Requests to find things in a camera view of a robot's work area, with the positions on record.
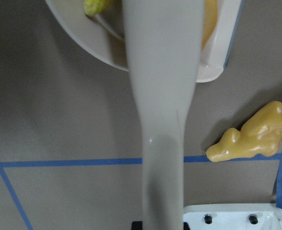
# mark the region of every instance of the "black hole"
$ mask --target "black hole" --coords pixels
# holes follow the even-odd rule
[[[251,224],[257,224],[258,223],[258,219],[257,219],[256,215],[250,215],[248,219],[249,219]]]
[[[204,222],[205,222],[206,224],[212,224],[212,217],[211,217],[209,214],[206,214],[206,215],[204,216]]]

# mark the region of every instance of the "blue edge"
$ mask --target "blue edge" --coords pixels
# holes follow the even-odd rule
[[[235,27],[233,30],[232,38],[229,44],[228,53],[224,63],[224,68],[226,67],[234,36],[237,30],[239,18],[241,16],[243,5],[245,0],[242,0]],[[229,161],[275,161],[279,160],[279,168],[277,172],[277,186],[276,186],[276,207],[282,209],[282,152],[276,153],[271,157],[265,157],[263,155],[256,155],[253,158],[238,158],[232,159]],[[197,163],[197,162],[210,162],[206,156],[186,156],[183,159],[184,163]],[[24,167],[59,167],[59,166],[97,166],[97,165],[133,165],[133,164],[142,164],[142,158],[122,158],[122,159],[94,159],[94,160],[70,160],[70,161],[11,161],[11,162],[1,162],[0,161],[0,175],[7,186],[7,189],[18,209],[25,225],[28,230],[33,230],[33,227],[16,195],[16,192],[4,170],[4,168],[24,168]]]

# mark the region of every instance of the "yellow object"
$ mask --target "yellow object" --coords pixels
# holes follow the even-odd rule
[[[251,158],[258,153],[269,157],[278,151],[281,139],[282,103],[271,102],[253,115],[241,131],[228,129],[206,155],[213,162]]]
[[[210,38],[217,23],[217,0],[205,0],[202,49]]]
[[[87,16],[93,17],[106,9],[114,0],[84,0],[83,7]]]

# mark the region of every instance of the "black object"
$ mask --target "black object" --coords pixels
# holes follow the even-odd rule
[[[257,223],[258,223],[258,218],[257,218],[256,215],[250,215],[250,216],[248,217],[248,219],[249,219],[249,221],[250,221],[251,224],[257,224]]]
[[[142,230],[143,223],[141,221],[133,221],[131,225],[131,230]],[[183,223],[183,230],[191,230],[187,222]]]
[[[209,214],[206,214],[206,215],[204,216],[204,222],[205,222],[206,224],[212,224],[212,216],[209,215]]]

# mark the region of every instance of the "screw hole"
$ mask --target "screw hole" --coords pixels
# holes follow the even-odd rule
[[[248,219],[249,219],[251,224],[257,224],[258,223],[258,217],[255,214],[249,215]]]
[[[212,224],[212,216],[209,215],[209,214],[206,214],[206,215],[204,216],[204,222],[205,222],[206,224]]]

